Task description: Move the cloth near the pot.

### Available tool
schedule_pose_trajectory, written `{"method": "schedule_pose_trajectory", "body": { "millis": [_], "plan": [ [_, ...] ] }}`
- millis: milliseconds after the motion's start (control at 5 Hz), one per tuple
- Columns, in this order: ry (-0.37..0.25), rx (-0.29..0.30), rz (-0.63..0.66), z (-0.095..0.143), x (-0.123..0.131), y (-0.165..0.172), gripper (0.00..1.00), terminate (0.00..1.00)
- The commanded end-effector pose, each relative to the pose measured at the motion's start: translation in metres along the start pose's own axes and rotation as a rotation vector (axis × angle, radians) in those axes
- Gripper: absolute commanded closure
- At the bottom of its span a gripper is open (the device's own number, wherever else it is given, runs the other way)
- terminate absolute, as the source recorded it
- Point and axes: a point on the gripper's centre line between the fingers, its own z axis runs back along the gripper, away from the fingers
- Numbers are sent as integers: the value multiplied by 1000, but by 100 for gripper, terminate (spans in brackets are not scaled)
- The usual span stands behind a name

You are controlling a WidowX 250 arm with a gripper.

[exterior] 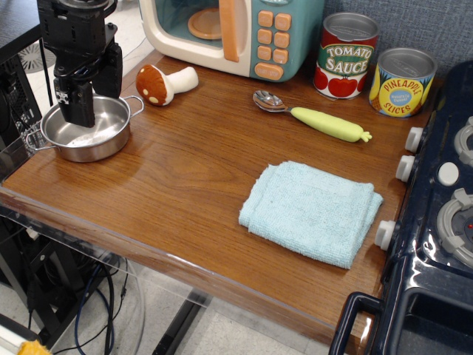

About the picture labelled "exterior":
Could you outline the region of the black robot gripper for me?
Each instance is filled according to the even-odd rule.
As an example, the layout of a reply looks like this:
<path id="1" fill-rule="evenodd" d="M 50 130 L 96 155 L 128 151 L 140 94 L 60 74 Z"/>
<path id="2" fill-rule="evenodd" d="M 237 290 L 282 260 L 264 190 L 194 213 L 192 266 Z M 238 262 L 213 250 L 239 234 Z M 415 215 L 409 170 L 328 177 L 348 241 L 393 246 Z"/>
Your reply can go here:
<path id="1" fill-rule="evenodd" d="M 92 87 L 99 95 L 119 98 L 123 56 L 115 43 L 116 25 L 106 21 L 116 1 L 38 1 L 44 46 L 55 55 L 56 101 L 64 120 L 95 125 Z M 71 78 L 93 78 L 74 81 Z"/>

